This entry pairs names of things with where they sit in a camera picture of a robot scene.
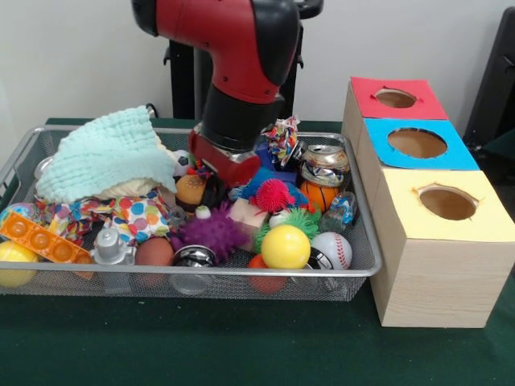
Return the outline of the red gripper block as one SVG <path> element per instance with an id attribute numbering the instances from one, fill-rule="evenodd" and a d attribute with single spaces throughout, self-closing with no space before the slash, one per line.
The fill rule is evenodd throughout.
<path id="1" fill-rule="evenodd" d="M 247 184 L 261 167 L 260 158 L 253 151 L 234 154 L 219 149 L 203 137 L 198 129 L 189 133 L 188 149 L 218 176 L 210 176 L 205 181 L 202 204 L 208 208 L 226 200 L 227 185 L 238 187 Z"/>

